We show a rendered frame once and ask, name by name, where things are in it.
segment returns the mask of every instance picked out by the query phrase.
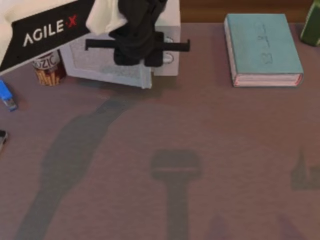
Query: wooden tabletop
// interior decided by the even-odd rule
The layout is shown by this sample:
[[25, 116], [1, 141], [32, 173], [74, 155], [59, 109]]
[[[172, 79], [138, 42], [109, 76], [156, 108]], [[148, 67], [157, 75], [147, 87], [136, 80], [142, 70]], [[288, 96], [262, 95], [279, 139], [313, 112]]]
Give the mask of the wooden tabletop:
[[318, 239], [320, 50], [300, 31], [299, 88], [233, 88], [221, 24], [184, 24], [192, 52], [152, 90], [7, 74], [0, 239]]

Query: blue marker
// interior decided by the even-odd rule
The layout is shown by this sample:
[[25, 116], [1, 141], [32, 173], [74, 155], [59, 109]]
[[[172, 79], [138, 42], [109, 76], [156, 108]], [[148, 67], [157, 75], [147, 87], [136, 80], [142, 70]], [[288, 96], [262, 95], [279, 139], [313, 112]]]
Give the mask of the blue marker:
[[8, 107], [10, 112], [13, 112], [18, 109], [12, 93], [7, 88], [5, 82], [0, 78], [0, 98], [4, 104]]

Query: can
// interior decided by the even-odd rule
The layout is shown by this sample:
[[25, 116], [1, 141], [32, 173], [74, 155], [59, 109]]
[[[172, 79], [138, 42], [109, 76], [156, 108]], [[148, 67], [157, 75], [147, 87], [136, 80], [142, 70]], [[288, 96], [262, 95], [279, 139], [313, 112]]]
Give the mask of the can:
[[44, 86], [57, 86], [67, 76], [58, 50], [34, 60], [32, 65], [39, 83]]

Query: table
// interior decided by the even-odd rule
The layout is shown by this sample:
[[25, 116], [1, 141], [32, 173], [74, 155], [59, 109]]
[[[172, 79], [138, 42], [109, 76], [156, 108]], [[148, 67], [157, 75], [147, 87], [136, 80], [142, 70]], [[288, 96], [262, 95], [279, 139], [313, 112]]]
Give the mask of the table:
[[152, 90], [5, 76], [2, 240], [314, 240], [320, 226], [320, 50], [299, 88], [233, 88], [221, 24], [184, 24], [177, 78]]

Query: green object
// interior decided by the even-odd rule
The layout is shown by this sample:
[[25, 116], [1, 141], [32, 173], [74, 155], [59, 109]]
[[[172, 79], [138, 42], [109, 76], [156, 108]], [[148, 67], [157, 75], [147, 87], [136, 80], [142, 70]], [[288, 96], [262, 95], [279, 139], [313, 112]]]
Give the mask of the green object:
[[301, 41], [314, 47], [320, 46], [320, 0], [314, 0], [310, 8]]

